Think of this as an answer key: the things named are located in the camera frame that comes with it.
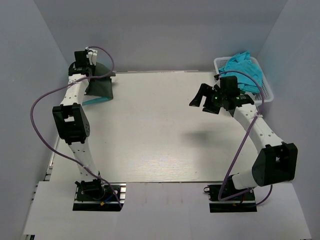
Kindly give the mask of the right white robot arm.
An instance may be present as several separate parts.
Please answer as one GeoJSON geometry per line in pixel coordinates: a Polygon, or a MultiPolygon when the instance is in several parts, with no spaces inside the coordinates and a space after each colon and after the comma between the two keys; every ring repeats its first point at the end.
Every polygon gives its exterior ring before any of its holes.
{"type": "Polygon", "coordinates": [[[251,168],[227,175],[225,192],[229,198],[236,200],[246,189],[290,182],[295,178],[298,148],[274,133],[251,96],[241,93],[236,76],[221,77],[219,85],[201,84],[189,106],[202,106],[204,112],[211,114],[226,110],[240,123],[257,150],[251,168]]]}

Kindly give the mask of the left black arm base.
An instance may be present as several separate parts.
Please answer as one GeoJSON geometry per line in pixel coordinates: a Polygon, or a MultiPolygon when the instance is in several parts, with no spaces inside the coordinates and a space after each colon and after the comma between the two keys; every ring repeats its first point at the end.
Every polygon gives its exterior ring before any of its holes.
{"type": "Polygon", "coordinates": [[[126,197],[125,183],[108,185],[94,179],[90,182],[76,181],[72,210],[76,212],[119,212],[126,197]]]}

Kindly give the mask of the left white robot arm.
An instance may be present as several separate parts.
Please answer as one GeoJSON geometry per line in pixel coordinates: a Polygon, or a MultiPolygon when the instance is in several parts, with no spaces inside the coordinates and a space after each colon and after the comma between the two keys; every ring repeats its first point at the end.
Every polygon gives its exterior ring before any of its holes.
{"type": "Polygon", "coordinates": [[[68,69],[68,86],[59,106],[52,109],[59,137],[71,149],[74,159],[80,162],[80,183],[94,181],[99,176],[89,148],[90,124],[82,107],[91,77],[95,72],[96,50],[86,48],[74,53],[75,62],[68,69]]]}

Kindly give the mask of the dark grey t shirt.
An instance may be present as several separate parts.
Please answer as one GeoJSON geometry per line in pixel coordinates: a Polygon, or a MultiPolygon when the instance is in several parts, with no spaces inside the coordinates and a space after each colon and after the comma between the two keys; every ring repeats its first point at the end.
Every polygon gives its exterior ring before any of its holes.
{"type": "MultiPolygon", "coordinates": [[[[94,76],[102,76],[110,71],[108,67],[102,63],[97,63],[95,67],[94,76]]],[[[89,85],[85,90],[87,96],[103,97],[112,100],[113,88],[112,88],[112,77],[115,77],[116,73],[112,71],[108,76],[103,78],[91,79],[89,85]]]]}

